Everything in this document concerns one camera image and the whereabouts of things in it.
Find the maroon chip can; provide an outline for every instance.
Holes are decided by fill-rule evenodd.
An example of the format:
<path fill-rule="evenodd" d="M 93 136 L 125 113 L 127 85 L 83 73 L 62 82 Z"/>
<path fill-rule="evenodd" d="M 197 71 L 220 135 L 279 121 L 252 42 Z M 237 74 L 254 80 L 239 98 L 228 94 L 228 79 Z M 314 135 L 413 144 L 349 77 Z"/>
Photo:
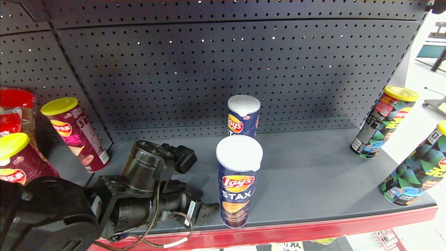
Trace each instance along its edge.
<path fill-rule="evenodd" d="M 59 177 L 58 172 L 24 133 L 0 138 L 0 180 L 28 184 L 42 176 Z"/>
<path fill-rule="evenodd" d="M 40 111 L 49 118 L 88 172 L 100 171 L 108 165 L 108 153 L 79 107 L 77 99 L 70 97 L 54 100 L 44 105 Z"/>

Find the robotic arm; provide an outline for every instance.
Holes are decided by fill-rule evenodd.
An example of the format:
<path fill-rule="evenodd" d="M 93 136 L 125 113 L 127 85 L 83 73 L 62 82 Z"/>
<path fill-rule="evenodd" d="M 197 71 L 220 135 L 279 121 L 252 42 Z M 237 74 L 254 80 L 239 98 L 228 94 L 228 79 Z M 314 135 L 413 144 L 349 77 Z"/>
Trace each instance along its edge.
<path fill-rule="evenodd" d="M 137 141 L 122 175 L 100 176 L 91 188 L 54 177 L 25 187 L 0 180 L 0 250 L 83 251 L 99 237 L 117 242 L 159 221 L 185 228 L 203 223 L 218 203 L 204 204 L 200 195 L 186 192 L 185 183 L 170 179 L 196 161 L 185 146 Z"/>

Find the white plastic lid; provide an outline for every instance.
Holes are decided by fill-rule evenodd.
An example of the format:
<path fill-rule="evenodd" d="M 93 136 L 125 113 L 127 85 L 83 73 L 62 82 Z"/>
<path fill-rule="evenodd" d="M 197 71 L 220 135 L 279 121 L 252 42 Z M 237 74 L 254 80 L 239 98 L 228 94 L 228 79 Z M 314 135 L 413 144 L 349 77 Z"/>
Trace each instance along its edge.
<path fill-rule="evenodd" d="M 257 171 L 262 157 L 262 146 L 246 135 L 228 136 L 217 145 L 217 160 L 233 171 Z"/>
<path fill-rule="evenodd" d="M 227 106 L 240 117 L 245 117 L 260 109 L 260 101 L 248 95 L 235 95 L 227 101 Z"/>

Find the store shelf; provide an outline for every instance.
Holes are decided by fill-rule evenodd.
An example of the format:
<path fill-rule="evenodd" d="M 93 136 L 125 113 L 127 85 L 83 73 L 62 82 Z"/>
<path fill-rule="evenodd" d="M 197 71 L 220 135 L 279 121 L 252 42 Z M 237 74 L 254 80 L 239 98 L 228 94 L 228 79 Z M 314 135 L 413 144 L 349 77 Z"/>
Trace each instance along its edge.
<path fill-rule="evenodd" d="M 407 207 L 395 206 L 380 195 L 377 185 L 397 163 L 384 151 L 371 160 L 353 154 L 349 144 L 357 132 L 357 129 L 341 129 L 257 135 L 264 158 L 246 227 L 228 229 L 216 214 L 206 225 L 194 227 L 197 231 L 194 237 L 176 250 L 287 242 L 296 238 L 312 240 L 432 219 L 437 206 L 427 194 Z M 202 200 L 211 203 L 219 201 L 215 149 L 221 139 L 153 142 L 195 150 L 198 162 L 187 174 L 173 178 L 203 189 Z M 120 174 L 132 145 L 133 142 L 115 143 L 110 149 L 112 162 L 96 173 L 93 180 L 100 175 Z M 168 243 L 184 236 L 184 231 L 175 222 L 161 222 L 152 231 L 155 235 L 149 238 Z M 114 246 L 127 244 L 121 241 Z M 139 245 L 135 250 L 148 249 Z"/>
<path fill-rule="evenodd" d="M 105 149 L 108 149 L 111 145 L 110 142 L 103 142 Z M 85 186 L 93 176 L 92 173 L 85 170 L 84 166 L 67 145 L 43 144 L 43 146 L 39 146 L 39 149 L 51 165 L 59 172 L 61 178 L 80 186 Z"/>

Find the red shelf edge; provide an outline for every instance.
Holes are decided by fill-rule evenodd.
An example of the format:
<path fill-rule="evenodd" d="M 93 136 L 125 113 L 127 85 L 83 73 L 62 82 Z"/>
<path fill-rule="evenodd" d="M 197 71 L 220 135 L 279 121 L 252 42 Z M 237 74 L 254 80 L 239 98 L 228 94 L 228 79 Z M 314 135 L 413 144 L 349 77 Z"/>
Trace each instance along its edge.
<path fill-rule="evenodd" d="M 438 206 L 413 209 L 398 213 L 388 213 L 370 217 L 348 218 L 331 221 L 305 222 L 299 224 L 283 224 L 272 226 L 257 226 L 241 229 L 219 229 L 195 231 L 185 243 L 169 248 L 173 250 L 192 250 L 198 248 L 224 248 L 242 245 L 266 245 L 292 241 L 306 241 L 351 234 L 367 233 L 393 227 L 432 220 L 438 211 Z M 167 244 L 178 241 L 187 233 L 151 234 L 147 240 L 157 244 Z M 135 241 L 126 238 L 118 243 L 108 243 L 113 247 L 125 247 Z M 105 249 L 92 245 L 88 251 L 103 251 Z M 159 250 L 140 243 L 132 251 Z"/>

